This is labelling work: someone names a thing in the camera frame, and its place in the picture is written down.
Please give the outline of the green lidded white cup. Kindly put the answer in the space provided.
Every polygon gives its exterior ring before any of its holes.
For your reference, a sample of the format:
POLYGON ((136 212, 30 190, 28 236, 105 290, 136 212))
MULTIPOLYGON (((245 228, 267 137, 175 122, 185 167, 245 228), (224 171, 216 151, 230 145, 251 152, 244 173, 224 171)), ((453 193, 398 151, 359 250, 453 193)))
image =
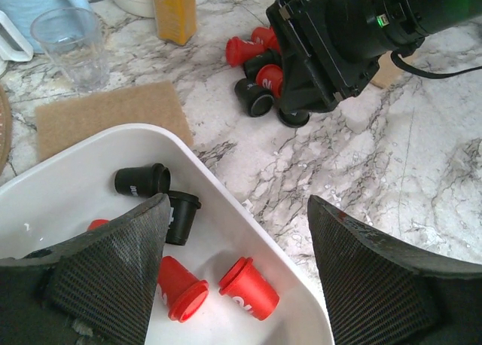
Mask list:
POLYGON ((25 63, 32 60, 32 45, 21 34, 4 11, 1 11, 1 75, 6 73, 9 62, 25 63))

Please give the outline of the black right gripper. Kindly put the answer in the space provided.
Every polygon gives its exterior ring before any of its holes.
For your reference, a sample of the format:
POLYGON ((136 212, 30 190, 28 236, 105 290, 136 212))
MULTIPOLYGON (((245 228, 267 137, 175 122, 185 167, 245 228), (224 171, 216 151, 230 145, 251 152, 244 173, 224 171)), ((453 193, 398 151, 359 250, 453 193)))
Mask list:
POLYGON ((435 33, 479 17, 481 0, 276 0, 267 17, 283 70, 285 113, 326 113, 358 96, 389 53, 403 71, 433 78, 405 62, 435 33))

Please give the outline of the black coffee capsule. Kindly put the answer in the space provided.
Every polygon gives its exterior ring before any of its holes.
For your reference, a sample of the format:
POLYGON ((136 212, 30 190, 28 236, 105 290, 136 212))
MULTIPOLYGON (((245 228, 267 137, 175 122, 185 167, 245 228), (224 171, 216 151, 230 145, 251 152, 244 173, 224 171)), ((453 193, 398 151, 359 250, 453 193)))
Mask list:
POLYGON ((161 163, 119 169, 114 176, 116 192, 132 197, 149 198, 167 193, 170 184, 170 171, 161 163))

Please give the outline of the black coffee capsule number four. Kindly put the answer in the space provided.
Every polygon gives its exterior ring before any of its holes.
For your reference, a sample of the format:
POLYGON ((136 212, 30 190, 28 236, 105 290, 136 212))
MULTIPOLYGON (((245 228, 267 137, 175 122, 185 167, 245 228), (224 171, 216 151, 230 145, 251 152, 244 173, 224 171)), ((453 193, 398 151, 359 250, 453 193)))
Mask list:
POLYGON ((165 242, 184 246, 188 241, 197 210, 202 204, 199 197, 182 191, 169 191, 170 218, 165 242))

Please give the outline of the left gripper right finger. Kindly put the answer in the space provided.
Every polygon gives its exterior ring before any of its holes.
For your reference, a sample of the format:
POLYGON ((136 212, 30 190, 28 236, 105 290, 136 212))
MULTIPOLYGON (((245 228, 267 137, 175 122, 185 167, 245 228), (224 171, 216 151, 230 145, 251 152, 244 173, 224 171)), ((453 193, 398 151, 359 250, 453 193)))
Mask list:
POLYGON ((403 242, 314 195, 307 216, 335 343, 481 342, 479 264, 403 242))

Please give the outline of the clear glass cup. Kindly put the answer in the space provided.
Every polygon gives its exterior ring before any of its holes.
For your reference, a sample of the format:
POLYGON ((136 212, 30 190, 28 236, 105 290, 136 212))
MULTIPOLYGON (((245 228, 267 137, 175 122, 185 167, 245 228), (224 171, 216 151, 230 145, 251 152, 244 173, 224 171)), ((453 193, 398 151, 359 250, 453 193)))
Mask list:
POLYGON ((103 88, 109 69, 97 15, 84 8, 58 8, 38 16, 30 27, 53 64, 81 92, 103 88))

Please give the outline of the orange spice bottle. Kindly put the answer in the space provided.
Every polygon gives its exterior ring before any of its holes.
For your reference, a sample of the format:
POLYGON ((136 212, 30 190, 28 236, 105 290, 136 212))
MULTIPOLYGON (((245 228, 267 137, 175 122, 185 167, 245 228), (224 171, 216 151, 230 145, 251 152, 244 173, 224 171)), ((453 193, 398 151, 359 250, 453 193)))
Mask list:
POLYGON ((153 0, 157 36, 184 46, 197 31, 196 0, 153 0))

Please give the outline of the blue mug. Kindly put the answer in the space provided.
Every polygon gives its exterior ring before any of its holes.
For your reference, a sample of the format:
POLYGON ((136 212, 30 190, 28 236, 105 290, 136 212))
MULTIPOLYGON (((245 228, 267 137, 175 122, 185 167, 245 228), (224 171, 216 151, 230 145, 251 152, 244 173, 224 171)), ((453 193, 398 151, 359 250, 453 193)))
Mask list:
POLYGON ((35 53, 43 53, 43 50, 30 34, 33 21, 45 12, 69 7, 91 10, 88 0, 1 0, 1 11, 32 45, 35 53))

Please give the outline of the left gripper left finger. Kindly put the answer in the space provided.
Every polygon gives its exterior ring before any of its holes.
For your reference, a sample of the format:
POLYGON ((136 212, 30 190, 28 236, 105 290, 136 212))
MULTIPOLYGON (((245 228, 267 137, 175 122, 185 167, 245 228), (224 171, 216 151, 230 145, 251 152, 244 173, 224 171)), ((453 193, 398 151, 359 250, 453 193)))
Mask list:
POLYGON ((157 194, 70 240, 1 261, 1 342, 74 344, 80 322, 100 344, 142 344, 169 227, 157 194))

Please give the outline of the pink striped towel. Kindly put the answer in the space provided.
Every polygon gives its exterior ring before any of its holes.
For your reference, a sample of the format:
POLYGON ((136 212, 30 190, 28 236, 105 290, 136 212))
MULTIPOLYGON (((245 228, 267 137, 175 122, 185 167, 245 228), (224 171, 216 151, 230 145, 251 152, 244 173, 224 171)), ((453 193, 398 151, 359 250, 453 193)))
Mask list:
POLYGON ((1 92, 1 162, 0 173, 3 173, 6 166, 8 155, 11 150, 12 143, 12 116, 11 106, 8 100, 8 96, 3 86, 0 87, 1 92))

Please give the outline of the tan scouring pad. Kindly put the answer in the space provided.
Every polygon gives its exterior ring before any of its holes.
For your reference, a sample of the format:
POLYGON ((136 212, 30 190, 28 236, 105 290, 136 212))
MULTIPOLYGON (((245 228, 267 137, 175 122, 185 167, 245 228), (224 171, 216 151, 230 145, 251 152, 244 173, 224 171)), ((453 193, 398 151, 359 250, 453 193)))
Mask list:
POLYGON ((121 124, 152 124, 194 143, 174 85, 169 81, 65 99, 35 109, 38 159, 121 124))
POLYGON ((390 52, 387 52, 379 58, 380 69, 371 79, 371 83, 380 89, 389 87, 404 73, 392 62, 390 54, 390 52))

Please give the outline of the pile of coffee capsules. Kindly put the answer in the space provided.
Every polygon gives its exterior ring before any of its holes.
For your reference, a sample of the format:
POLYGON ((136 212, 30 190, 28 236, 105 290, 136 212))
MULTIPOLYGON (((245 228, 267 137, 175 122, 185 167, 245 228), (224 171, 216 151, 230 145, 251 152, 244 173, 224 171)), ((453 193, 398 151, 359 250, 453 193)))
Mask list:
POLYGON ((255 28, 249 40, 230 38, 225 47, 227 63, 243 69, 245 77, 234 85, 234 93, 248 116, 259 118, 275 107, 284 125, 299 128, 306 125, 310 115, 305 111, 293 113, 281 109, 283 71, 279 43, 272 27, 255 28))

